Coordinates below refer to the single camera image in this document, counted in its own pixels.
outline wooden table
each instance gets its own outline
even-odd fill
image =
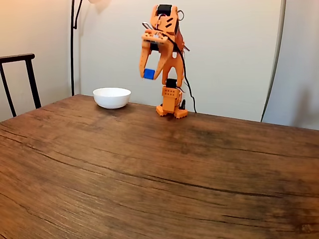
[[[318,239],[319,131],[67,98],[0,123],[0,238]]]

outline white wall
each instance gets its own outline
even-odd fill
[[[0,3],[0,56],[34,53],[32,61],[42,105],[70,95],[68,37],[71,1],[8,0]],[[25,62],[4,64],[17,114],[34,109]],[[0,81],[0,121],[10,118]]]
[[[287,0],[264,122],[319,129],[319,1]]]
[[[159,105],[161,76],[140,79],[141,23],[150,21],[158,0],[84,2],[80,30],[83,94],[100,87],[132,90],[132,102]],[[280,0],[172,0],[185,12],[180,24],[187,75],[197,111],[261,119],[270,83]],[[187,92],[186,104],[192,110]]]

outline chair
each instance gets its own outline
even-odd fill
[[[33,101],[34,101],[35,108],[37,109],[37,108],[41,107],[41,102],[40,102],[40,98],[39,98],[38,89],[36,87],[36,82],[35,82],[35,77],[34,77],[34,72],[33,72],[33,67],[32,67],[32,59],[34,59],[34,58],[35,58],[34,54],[23,54],[23,55],[16,55],[16,56],[0,57],[0,74],[1,74],[2,82],[3,82],[5,94],[6,94],[6,97],[8,99],[9,106],[10,106],[13,117],[16,117],[16,113],[14,110],[14,106],[13,106],[13,102],[12,102],[12,99],[10,96],[8,85],[6,83],[2,64],[9,63],[9,62],[16,62],[16,61],[25,61],[26,69],[27,69],[28,77],[29,77],[29,81],[30,81],[30,87],[31,87],[31,91],[32,91]]]

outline floor lamp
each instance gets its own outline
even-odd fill
[[[80,13],[80,9],[82,6],[82,1],[80,0],[79,8],[76,13],[76,17],[74,20],[74,10],[75,10],[75,0],[72,0],[72,7],[71,7],[71,89],[72,89],[72,96],[74,96],[74,30],[78,27],[78,17]],[[100,0],[89,0],[90,3],[97,3]]]

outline blue cube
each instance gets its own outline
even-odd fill
[[[146,69],[144,70],[144,78],[154,80],[155,70]]]

